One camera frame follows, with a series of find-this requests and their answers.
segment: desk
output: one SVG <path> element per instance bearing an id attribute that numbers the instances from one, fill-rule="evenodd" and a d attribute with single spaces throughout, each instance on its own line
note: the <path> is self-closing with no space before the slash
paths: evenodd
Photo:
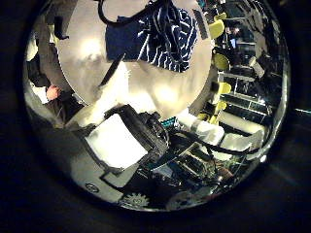
<path id="1" fill-rule="evenodd" d="M 111 20 L 116 20 L 117 16 L 131 17 L 141 11 L 147 2 L 135 0 L 133 4 L 133 0 L 107 0 L 104 13 Z M 192 10 L 201 12 L 195 0 L 173 2 L 193 18 Z M 207 22 L 204 21 L 204 24 L 208 32 Z M 135 97 L 148 93 L 161 119 L 167 119 L 195 100 L 208 77 L 212 57 L 210 38 L 202 40 L 198 28 L 197 31 L 198 41 L 194 46 L 190 68 L 185 73 L 157 68 L 144 61 L 125 62 L 130 71 L 129 104 L 137 105 L 142 99 Z M 58 44 L 62 71 L 76 94 L 87 104 L 95 101 L 98 86 L 111 65 L 106 60 L 105 32 L 106 24 L 97 14 L 97 2 L 78 0 L 66 32 L 70 39 Z M 148 107 L 139 110 L 142 111 L 148 111 Z"/>

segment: yellow chair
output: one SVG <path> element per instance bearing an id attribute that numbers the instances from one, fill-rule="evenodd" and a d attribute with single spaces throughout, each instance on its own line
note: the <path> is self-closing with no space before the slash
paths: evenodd
<path id="1" fill-rule="evenodd" d="M 229 94 L 231 92 L 231 85 L 229 83 L 218 83 L 218 91 L 217 94 Z"/>
<path id="2" fill-rule="evenodd" d="M 209 123 L 219 125 L 218 116 L 217 116 L 217 115 L 213 115 L 213 116 L 209 119 Z"/>
<path id="3" fill-rule="evenodd" d="M 215 114 L 218 113 L 220 110 L 225 110 L 226 108 L 226 102 L 225 101 L 220 101 L 217 103 L 215 107 Z"/>
<path id="4" fill-rule="evenodd" d="M 210 30 L 212 40 L 221 36 L 225 31 L 225 25 L 221 19 L 218 19 L 215 22 L 209 24 L 208 27 Z"/>
<path id="5" fill-rule="evenodd" d="M 204 113 L 200 113 L 200 114 L 198 114 L 197 118 L 200 119 L 200 120 L 208 121 L 210 119 L 210 116 L 207 115 L 207 114 L 204 114 Z"/>
<path id="6" fill-rule="evenodd" d="M 230 68 L 229 60 L 226 58 L 225 55 L 222 55 L 220 53 L 215 53 L 213 55 L 213 62 L 218 70 L 226 71 Z"/>
<path id="7" fill-rule="evenodd" d="M 221 14 L 219 14 L 217 16 L 214 16 L 214 21 L 217 21 L 219 19 L 221 19 L 221 20 L 226 19 L 226 13 L 221 13 Z"/>

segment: gear icon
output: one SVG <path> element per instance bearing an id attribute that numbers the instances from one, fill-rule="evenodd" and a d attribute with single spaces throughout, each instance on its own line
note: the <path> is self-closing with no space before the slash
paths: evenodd
<path id="1" fill-rule="evenodd" d="M 149 198 L 146 195 L 142 195 L 141 193 L 131 193 L 125 196 L 122 201 L 124 203 L 137 206 L 137 207 L 146 207 L 149 205 Z"/>

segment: person's hand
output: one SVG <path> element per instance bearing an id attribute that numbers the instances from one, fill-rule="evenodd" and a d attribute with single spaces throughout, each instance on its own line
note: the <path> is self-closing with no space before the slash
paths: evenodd
<path id="1" fill-rule="evenodd" d="M 56 85 L 50 85 L 47 90 L 48 100 L 54 100 L 60 95 L 60 88 Z"/>

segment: person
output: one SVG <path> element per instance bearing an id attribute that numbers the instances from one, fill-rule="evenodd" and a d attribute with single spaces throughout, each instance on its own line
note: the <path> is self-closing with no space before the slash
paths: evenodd
<path id="1" fill-rule="evenodd" d="M 45 105 L 55 117 L 58 117 L 60 121 L 65 122 L 66 114 L 59 98 L 61 95 L 68 95 L 70 91 L 67 91 L 68 93 L 66 94 L 60 86 L 53 83 L 53 81 L 55 81 L 54 77 L 57 76 L 57 73 L 48 72 L 48 78 L 48 76 L 41 71 L 42 61 L 40 59 L 39 51 L 40 47 L 37 46 L 36 33 L 32 32 L 26 53 L 26 65 L 30 86 L 34 94 L 40 99 L 41 103 Z"/>
<path id="2" fill-rule="evenodd" d="M 64 77 L 58 59 L 56 47 L 58 38 L 54 36 L 53 31 L 54 27 L 46 23 L 45 15 L 39 16 L 34 25 L 34 38 L 32 39 L 35 39 L 36 46 L 38 47 L 37 54 L 40 61 L 40 71 L 46 75 L 52 84 L 58 86 L 62 91 L 69 91 L 71 87 Z"/>

